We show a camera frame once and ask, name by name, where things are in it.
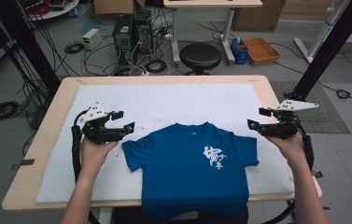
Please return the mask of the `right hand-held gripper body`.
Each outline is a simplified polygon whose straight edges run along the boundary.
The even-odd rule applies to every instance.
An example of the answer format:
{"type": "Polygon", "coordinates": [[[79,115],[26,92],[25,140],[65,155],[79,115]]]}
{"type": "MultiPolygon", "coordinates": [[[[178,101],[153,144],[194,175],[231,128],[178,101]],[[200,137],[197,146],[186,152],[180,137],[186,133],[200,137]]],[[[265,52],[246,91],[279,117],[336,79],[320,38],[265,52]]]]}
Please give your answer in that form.
{"type": "Polygon", "coordinates": [[[263,136],[287,139],[302,128],[301,122],[296,114],[299,110],[318,108],[317,103],[308,103],[285,99],[277,109],[272,109],[272,116],[277,119],[274,124],[260,124],[258,133],[263,136]]]}

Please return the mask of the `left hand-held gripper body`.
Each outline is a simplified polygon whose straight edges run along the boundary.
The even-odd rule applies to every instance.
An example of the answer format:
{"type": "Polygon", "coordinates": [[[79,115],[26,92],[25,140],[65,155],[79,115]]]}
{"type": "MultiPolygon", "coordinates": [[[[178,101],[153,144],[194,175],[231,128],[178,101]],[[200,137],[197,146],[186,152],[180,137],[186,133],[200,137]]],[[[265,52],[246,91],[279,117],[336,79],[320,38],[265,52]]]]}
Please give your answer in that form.
{"type": "Polygon", "coordinates": [[[101,144],[107,142],[117,142],[124,136],[123,129],[108,129],[106,123],[111,120],[108,113],[99,102],[83,111],[78,121],[83,123],[82,128],[85,136],[94,143],[101,144]]]}

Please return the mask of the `blue t-shirt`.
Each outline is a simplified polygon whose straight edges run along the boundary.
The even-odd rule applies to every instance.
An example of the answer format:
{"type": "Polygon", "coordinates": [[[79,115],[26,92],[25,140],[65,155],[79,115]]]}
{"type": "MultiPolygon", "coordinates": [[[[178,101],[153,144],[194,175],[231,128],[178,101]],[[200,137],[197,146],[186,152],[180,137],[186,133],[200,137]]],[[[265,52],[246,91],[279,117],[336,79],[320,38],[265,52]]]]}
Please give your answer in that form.
{"type": "Polygon", "coordinates": [[[232,217],[249,198],[246,168],[259,164],[257,139],[206,122],[173,124],[122,144],[131,171],[143,171],[143,211],[162,221],[187,212],[232,217]]]}

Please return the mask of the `person's right hand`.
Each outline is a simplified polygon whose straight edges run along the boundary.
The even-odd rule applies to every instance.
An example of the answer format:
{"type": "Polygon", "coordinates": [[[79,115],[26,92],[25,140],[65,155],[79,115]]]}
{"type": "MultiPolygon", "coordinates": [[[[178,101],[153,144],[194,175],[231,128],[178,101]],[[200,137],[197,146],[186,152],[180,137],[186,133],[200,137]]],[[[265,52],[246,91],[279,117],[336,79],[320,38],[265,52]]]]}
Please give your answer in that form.
{"type": "Polygon", "coordinates": [[[278,147],[284,158],[291,163],[300,161],[305,158],[303,152],[303,137],[300,133],[295,133],[287,139],[269,137],[266,139],[278,147]]]}

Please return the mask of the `grey floor mat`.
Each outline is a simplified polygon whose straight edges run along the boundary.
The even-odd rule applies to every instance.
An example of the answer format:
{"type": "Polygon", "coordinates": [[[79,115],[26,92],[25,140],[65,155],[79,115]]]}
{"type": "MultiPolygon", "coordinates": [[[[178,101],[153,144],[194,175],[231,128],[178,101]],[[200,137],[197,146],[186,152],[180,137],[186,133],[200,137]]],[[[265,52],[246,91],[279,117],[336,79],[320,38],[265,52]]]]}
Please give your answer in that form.
{"type": "Polygon", "coordinates": [[[309,92],[306,101],[318,103],[318,108],[297,111],[303,128],[308,133],[350,134],[341,116],[320,84],[309,92]]]}

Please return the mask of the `light wooden table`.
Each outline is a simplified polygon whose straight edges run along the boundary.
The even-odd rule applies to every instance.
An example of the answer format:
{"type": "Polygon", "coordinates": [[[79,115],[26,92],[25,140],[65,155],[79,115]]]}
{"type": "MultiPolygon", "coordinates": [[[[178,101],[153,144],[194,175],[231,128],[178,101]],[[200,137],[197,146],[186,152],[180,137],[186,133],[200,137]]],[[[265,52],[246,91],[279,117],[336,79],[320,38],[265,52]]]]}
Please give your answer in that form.
{"type": "MultiPolygon", "coordinates": [[[[276,108],[279,103],[265,76],[159,76],[159,77],[67,77],[62,81],[54,96],[49,110],[38,129],[25,160],[35,159],[33,165],[22,166],[17,172],[2,207],[8,211],[60,209],[66,203],[37,203],[35,198],[40,190],[49,157],[59,138],[66,109],[72,104],[71,98],[82,85],[138,85],[138,84],[208,84],[208,83],[251,83],[263,96],[264,107],[276,108]]],[[[94,189],[96,207],[118,207],[141,205],[142,170],[133,173],[129,170],[119,144],[108,155],[108,159],[99,174],[94,189]]],[[[291,183],[292,174],[286,164],[291,183]]],[[[251,202],[285,201],[294,198],[293,192],[286,196],[263,196],[251,202]]]]}

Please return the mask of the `orange plastic basket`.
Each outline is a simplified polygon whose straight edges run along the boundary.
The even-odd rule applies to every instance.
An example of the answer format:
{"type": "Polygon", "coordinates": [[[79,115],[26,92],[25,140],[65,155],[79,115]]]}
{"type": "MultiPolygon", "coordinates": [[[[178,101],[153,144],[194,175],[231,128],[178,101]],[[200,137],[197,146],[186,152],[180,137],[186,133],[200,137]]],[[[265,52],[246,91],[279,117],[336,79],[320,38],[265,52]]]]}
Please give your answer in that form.
{"type": "Polygon", "coordinates": [[[281,54],[264,37],[250,37],[243,40],[248,49],[248,59],[254,65],[272,63],[281,57],[281,54]]]}

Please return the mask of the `blue box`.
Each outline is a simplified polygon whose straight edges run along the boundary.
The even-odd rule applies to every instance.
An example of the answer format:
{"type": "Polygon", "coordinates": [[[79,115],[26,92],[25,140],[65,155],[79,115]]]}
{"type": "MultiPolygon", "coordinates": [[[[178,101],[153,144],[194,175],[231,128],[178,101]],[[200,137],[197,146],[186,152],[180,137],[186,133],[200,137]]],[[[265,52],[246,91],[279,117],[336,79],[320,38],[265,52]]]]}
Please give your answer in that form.
{"type": "Polygon", "coordinates": [[[236,64],[245,64],[248,57],[248,48],[240,37],[231,43],[231,51],[236,64]]]}

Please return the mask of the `black computer tower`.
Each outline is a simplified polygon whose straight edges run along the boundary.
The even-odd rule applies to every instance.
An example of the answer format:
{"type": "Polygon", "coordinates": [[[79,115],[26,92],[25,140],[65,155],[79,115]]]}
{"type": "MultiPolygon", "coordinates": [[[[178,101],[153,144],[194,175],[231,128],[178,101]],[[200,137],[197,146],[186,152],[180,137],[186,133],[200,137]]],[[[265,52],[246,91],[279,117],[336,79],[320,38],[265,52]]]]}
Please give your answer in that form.
{"type": "Polygon", "coordinates": [[[132,14],[122,14],[116,19],[112,36],[120,64],[128,64],[131,61],[134,48],[133,25],[134,16],[132,14]]]}
{"type": "Polygon", "coordinates": [[[138,49],[142,54],[150,54],[153,50],[151,12],[138,11],[134,17],[135,34],[138,49]]]}

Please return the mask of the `black tape strip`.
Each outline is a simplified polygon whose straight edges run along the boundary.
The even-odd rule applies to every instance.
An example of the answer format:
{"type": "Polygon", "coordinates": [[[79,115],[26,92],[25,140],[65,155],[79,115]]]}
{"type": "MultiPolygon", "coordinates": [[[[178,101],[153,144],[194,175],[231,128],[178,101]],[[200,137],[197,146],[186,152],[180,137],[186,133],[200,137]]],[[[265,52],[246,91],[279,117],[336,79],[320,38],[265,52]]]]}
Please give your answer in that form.
{"type": "Polygon", "coordinates": [[[10,170],[18,171],[22,166],[33,165],[35,159],[21,160],[19,163],[14,163],[11,165],[10,170]]]}

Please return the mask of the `white power supply box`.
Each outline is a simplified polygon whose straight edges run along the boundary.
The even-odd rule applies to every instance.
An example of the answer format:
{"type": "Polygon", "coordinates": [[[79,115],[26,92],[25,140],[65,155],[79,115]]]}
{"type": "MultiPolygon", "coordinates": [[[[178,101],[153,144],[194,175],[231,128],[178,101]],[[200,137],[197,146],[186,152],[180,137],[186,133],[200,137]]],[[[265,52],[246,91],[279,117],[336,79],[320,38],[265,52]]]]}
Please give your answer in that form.
{"type": "Polygon", "coordinates": [[[91,28],[88,33],[82,36],[85,49],[93,50],[102,43],[100,31],[96,28],[91,28]]]}

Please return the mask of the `large brown cardboard box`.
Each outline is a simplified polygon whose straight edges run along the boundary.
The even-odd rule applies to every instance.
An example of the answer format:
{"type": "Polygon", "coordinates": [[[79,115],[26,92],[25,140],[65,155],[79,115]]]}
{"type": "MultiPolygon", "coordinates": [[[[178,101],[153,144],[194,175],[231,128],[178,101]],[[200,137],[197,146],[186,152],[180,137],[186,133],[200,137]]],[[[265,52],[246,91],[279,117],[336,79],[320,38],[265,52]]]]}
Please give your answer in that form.
{"type": "Polygon", "coordinates": [[[272,32],[275,30],[287,0],[261,0],[261,7],[238,8],[232,28],[239,32],[272,32]]]}

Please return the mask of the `white metal stand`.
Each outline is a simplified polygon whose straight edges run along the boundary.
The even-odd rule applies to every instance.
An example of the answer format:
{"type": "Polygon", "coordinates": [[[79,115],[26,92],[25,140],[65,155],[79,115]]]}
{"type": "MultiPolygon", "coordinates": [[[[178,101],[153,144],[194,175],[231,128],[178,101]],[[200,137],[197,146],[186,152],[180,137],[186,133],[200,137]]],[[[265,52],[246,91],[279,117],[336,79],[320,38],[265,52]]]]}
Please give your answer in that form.
{"type": "Polygon", "coordinates": [[[293,39],[294,44],[299,49],[299,51],[308,63],[311,63],[314,60],[314,57],[317,54],[319,47],[326,40],[327,36],[334,27],[337,18],[345,9],[347,1],[348,0],[339,0],[338,3],[332,1],[331,6],[328,8],[328,11],[331,13],[330,16],[325,20],[315,40],[310,44],[308,48],[305,46],[305,44],[300,38],[293,39]]]}

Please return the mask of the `round white table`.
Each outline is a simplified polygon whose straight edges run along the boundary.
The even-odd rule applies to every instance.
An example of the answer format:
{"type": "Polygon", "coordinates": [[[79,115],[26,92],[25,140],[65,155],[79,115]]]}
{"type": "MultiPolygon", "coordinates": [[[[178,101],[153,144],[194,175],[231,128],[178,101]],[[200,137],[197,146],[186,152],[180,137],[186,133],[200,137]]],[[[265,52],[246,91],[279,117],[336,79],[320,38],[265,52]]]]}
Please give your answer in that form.
{"type": "Polygon", "coordinates": [[[40,0],[39,5],[35,4],[26,10],[27,18],[30,21],[42,21],[71,13],[77,8],[79,0],[59,0],[60,5],[53,6],[49,0],[40,0]]]}

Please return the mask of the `white desk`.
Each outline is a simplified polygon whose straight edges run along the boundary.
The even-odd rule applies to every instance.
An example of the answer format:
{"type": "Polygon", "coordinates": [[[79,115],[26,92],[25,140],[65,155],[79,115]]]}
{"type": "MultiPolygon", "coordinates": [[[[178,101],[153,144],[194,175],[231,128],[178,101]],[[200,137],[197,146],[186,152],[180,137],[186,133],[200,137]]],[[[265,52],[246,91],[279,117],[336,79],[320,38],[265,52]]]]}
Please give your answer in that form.
{"type": "Polygon", "coordinates": [[[225,29],[219,42],[225,51],[226,61],[235,62],[228,37],[232,28],[233,13],[237,8],[261,7],[261,0],[163,0],[163,5],[172,10],[171,47],[173,61],[180,63],[176,24],[179,21],[225,21],[225,29]]]}

